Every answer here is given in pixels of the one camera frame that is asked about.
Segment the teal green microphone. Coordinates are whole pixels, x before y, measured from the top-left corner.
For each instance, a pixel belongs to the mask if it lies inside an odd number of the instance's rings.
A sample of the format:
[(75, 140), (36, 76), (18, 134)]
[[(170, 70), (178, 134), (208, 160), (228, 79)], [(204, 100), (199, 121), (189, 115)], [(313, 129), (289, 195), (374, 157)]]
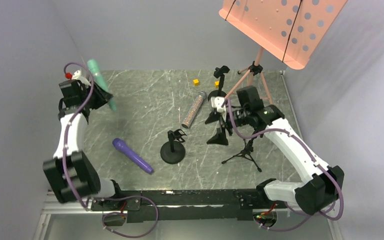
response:
[[(106, 81), (104, 80), (104, 77), (101, 74), (101, 69), (100, 69), (97, 61), (94, 59), (88, 60), (87, 61), (87, 67), (88, 67), (91, 75), (94, 78), (94, 83), (97, 83), (103, 90), (110, 93), (109, 87), (108, 87)], [(110, 100), (109, 103), (107, 103), (107, 104), (112, 111), (115, 112), (117, 110), (115, 101), (113, 99)]]

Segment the black round-base clip stand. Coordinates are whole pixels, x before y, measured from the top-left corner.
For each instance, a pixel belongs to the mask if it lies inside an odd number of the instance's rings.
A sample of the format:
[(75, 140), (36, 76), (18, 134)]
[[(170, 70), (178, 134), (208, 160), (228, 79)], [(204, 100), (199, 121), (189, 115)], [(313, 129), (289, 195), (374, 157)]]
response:
[(185, 142), (183, 136), (186, 136), (186, 134), (181, 129), (167, 132), (168, 141), (160, 148), (160, 156), (165, 163), (175, 165), (184, 159), (186, 149), (183, 146)]

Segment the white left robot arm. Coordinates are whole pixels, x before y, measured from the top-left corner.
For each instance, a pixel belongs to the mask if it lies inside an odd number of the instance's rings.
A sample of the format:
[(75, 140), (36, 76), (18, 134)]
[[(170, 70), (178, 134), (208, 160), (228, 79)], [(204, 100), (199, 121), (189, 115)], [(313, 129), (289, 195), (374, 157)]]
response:
[(63, 95), (57, 116), (60, 138), (53, 157), (42, 165), (51, 190), (61, 204), (85, 197), (119, 198), (117, 182), (99, 177), (83, 150), (91, 110), (107, 104), (112, 94), (80, 79), (66, 80), (58, 86)]

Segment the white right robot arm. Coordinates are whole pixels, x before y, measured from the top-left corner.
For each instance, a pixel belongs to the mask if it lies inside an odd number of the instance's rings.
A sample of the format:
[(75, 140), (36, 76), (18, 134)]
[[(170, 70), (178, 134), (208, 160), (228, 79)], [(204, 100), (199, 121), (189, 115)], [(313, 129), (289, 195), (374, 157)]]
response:
[(233, 110), (231, 100), (223, 96), (210, 98), (211, 113), (206, 124), (219, 122), (216, 134), (208, 145), (228, 146), (227, 136), (237, 134), (250, 147), (256, 138), (269, 139), (291, 163), (300, 177), (299, 182), (269, 179), (259, 185), (263, 197), (269, 201), (281, 201), (297, 205), (302, 212), (313, 216), (326, 216), (324, 209), (339, 202), (334, 220), (344, 211), (342, 186), (345, 173), (338, 165), (330, 166), (322, 160), (294, 131), (281, 110), (264, 105), (258, 90), (246, 86), (237, 90), (239, 108)]

